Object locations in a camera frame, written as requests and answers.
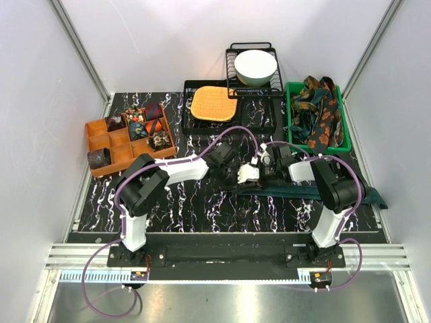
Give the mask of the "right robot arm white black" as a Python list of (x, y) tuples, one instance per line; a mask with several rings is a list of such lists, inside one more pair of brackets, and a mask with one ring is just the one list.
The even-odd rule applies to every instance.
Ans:
[(342, 227), (367, 195), (368, 185), (336, 155), (305, 155), (302, 161), (296, 161), (291, 147), (282, 141), (261, 144), (259, 184), (267, 196), (323, 203), (305, 247), (306, 261), (318, 267), (337, 253)]

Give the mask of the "dark green tie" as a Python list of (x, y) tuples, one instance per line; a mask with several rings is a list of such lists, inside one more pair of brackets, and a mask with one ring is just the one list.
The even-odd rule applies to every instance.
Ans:
[[(280, 197), (286, 199), (307, 199), (321, 201), (317, 186), (270, 186), (269, 188), (260, 187), (238, 187), (235, 191), (238, 195), (256, 195)], [(388, 209), (389, 206), (378, 193), (377, 189), (370, 187), (367, 195), (362, 200), (363, 205), (377, 205), (380, 209)]]

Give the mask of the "brown blue tie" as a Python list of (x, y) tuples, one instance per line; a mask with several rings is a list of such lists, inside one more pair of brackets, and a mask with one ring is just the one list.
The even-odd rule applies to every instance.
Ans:
[(110, 151), (106, 147), (89, 151), (87, 152), (87, 160), (91, 170), (109, 166), (111, 164)]

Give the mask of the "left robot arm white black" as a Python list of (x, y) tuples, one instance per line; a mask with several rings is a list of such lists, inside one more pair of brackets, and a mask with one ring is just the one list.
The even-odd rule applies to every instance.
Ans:
[(214, 178), (220, 186), (232, 188), (238, 183), (237, 153), (229, 144), (221, 143), (203, 155), (154, 159), (144, 153), (137, 157), (115, 184), (114, 205), (122, 221), (122, 259), (130, 266), (139, 266), (145, 260), (147, 216), (167, 186)]

